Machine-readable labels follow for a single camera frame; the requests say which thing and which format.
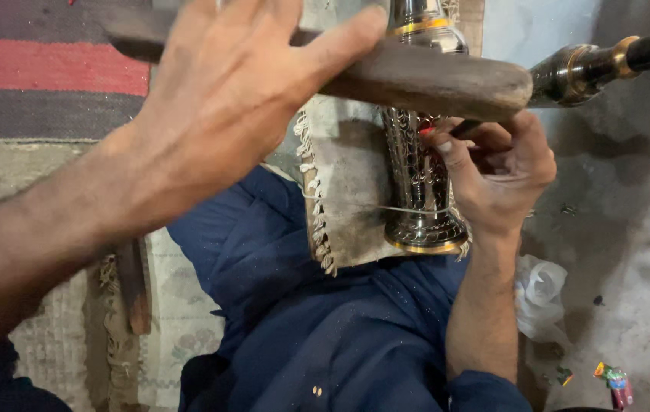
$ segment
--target white plastic bag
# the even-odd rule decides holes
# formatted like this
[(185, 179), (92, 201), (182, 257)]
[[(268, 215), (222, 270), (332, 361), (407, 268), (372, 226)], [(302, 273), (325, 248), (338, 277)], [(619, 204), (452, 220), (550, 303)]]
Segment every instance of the white plastic bag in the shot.
[(567, 271), (555, 263), (527, 254), (516, 258), (515, 306), (518, 329), (534, 342), (571, 347), (556, 323), (563, 319), (561, 288)]

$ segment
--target hand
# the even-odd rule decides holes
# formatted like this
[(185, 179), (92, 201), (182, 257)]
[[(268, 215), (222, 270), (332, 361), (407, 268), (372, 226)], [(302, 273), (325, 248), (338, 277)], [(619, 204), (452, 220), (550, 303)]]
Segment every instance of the hand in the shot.
[(425, 137), (444, 157), (457, 208), (475, 236), (520, 237), (523, 219), (556, 176), (554, 154), (538, 118), (521, 111), (500, 125), (481, 125), (464, 138), (476, 146), (468, 149), (446, 132)]
[(369, 6), (304, 47), (302, 0), (194, 0), (175, 22), (139, 115), (100, 150), (128, 154), (137, 215), (164, 221), (231, 186), (282, 142), (296, 111), (383, 36)]

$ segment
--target red stripe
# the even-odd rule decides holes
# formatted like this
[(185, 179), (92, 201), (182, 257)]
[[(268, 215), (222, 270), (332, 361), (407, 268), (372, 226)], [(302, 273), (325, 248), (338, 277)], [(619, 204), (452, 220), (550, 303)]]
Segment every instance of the red stripe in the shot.
[(146, 96), (150, 66), (111, 45), (0, 40), (0, 89), (83, 90)]

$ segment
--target candy wrapper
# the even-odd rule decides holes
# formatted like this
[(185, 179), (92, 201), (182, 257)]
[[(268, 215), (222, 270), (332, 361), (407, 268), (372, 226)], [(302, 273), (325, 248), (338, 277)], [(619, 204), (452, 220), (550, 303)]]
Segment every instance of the candy wrapper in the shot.
[(556, 371), (558, 372), (557, 380), (561, 386), (566, 386), (574, 378), (574, 372), (568, 368), (556, 367)]
[(607, 388), (612, 391), (612, 403), (615, 410), (624, 410), (632, 405), (632, 385), (620, 368), (599, 362), (594, 370), (594, 377), (603, 379)]

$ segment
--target engraved metal vase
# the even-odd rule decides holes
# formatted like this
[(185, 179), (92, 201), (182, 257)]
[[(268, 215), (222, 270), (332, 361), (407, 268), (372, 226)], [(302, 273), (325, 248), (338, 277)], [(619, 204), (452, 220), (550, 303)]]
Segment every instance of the engraved metal vase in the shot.
[[(439, 0), (392, 0), (389, 35), (439, 53), (467, 53), (462, 34)], [(439, 117), (382, 107), (391, 155), (393, 202), (418, 213), (391, 211), (385, 238), (403, 250), (421, 254), (457, 253), (467, 241), (465, 224), (449, 208), (449, 178), (439, 153), (421, 144), (419, 132)]]

